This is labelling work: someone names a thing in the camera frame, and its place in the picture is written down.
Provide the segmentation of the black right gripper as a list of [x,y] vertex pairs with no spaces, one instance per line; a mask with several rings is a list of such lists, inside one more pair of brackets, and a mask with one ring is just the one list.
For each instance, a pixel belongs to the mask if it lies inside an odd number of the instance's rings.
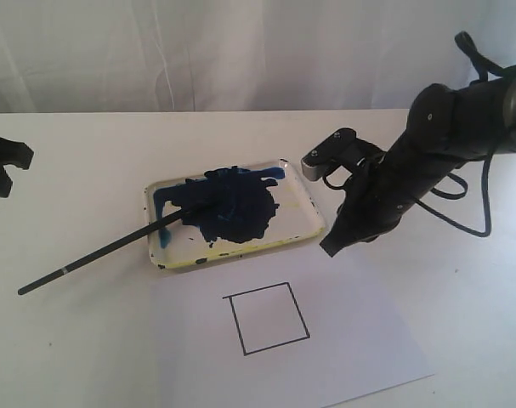
[[411,200],[395,189],[377,167],[365,163],[350,178],[348,191],[337,213],[336,232],[321,241],[321,249],[333,258],[345,247],[369,243],[395,228],[411,208]]

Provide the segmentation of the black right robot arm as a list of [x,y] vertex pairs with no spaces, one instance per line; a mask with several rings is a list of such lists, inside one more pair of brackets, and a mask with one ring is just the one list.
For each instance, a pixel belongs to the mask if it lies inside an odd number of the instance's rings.
[[329,157],[332,171],[350,177],[322,249],[331,257],[394,229],[435,185],[467,162],[482,161],[483,207],[490,208],[488,173],[495,154],[516,153],[516,74],[452,90],[425,88],[414,100],[404,132],[386,151],[349,136]]

